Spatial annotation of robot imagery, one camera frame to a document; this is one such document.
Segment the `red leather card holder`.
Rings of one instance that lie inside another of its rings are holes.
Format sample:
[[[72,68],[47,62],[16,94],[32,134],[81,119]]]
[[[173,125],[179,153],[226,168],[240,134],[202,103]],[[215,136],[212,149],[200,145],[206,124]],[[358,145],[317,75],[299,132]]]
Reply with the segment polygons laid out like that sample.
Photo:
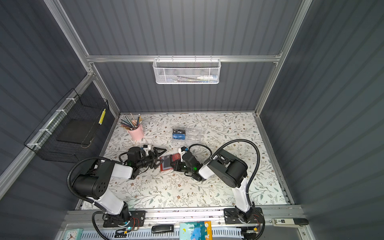
[[[162,160],[163,162],[160,165],[160,171],[164,172],[164,171],[173,169],[172,163],[180,159],[181,159],[181,155],[179,153],[173,154],[173,155],[161,156],[160,160]]]

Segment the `blue vip card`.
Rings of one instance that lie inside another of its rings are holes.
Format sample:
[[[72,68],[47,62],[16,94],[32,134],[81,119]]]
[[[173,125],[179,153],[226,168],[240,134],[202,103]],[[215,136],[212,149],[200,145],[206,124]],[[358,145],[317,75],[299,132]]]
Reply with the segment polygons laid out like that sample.
[[[173,134],[173,139],[174,140],[185,140],[186,139],[186,135],[184,135],[184,134]]]

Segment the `clear acrylic organizer tray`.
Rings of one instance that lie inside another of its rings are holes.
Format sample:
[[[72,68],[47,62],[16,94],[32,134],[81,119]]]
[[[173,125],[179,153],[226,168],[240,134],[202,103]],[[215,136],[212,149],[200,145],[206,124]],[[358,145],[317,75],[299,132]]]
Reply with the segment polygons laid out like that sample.
[[[173,139],[173,129],[184,129],[186,130],[186,139],[185,140],[174,140]],[[172,129],[171,140],[175,143],[182,144],[195,144],[200,143],[202,139],[202,129],[197,127],[184,127],[184,126],[175,126]]]

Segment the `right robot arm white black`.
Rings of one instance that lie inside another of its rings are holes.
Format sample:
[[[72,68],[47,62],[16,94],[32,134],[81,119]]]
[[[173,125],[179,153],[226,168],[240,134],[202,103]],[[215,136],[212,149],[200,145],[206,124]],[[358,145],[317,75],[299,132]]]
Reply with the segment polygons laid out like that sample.
[[[225,150],[219,151],[203,164],[187,147],[179,149],[180,157],[172,161],[174,171],[182,172],[198,182],[204,182],[217,176],[228,187],[232,188],[235,196],[235,209],[241,223],[249,223],[252,215],[252,204],[249,197],[247,169],[248,165]]]

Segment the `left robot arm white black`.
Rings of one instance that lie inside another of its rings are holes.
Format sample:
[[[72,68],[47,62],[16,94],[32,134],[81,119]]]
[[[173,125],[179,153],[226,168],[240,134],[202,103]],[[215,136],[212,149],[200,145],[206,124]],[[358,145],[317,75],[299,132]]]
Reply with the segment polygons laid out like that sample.
[[[144,145],[130,148],[120,154],[117,161],[105,157],[83,159],[68,173],[67,187],[74,196],[96,206],[103,214],[128,221],[129,207],[109,189],[110,180],[112,178],[134,180],[142,168],[156,169],[161,164],[160,156],[166,151],[163,148]],[[72,180],[76,168],[88,161],[93,163],[89,170]]]

